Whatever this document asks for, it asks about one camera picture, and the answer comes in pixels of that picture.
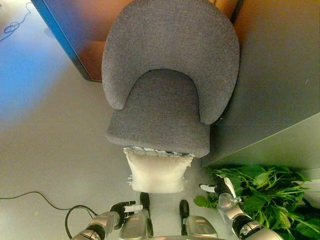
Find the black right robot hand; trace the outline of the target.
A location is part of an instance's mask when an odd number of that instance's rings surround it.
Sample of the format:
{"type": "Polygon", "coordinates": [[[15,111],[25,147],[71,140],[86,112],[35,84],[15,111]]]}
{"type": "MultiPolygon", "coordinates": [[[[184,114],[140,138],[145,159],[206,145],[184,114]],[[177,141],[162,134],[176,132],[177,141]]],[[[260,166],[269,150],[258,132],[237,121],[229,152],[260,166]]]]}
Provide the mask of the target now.
{"type": "Polygon", "coordinates": [[[231,180],[218,174],[213,177],[213,184],[200,184],[199,187],[206,192],[216,193],[218,196],[227,193],[236,198],[236,192],[231,180]]]}

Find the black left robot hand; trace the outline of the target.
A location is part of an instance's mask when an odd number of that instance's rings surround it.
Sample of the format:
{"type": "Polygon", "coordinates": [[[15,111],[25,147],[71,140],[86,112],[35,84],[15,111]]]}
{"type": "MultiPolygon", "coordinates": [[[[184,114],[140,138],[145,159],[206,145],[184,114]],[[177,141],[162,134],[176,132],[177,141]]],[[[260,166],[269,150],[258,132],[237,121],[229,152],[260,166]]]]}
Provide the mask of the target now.
{"type": "Polygon", "coordinates": [[[119,222],[122,222],[128,216],[143,209],[144,206],[142,204],[137,204],[136,201],[133,200],[116,203],[110,208],[110,211],[118,213],[119,222]]]}

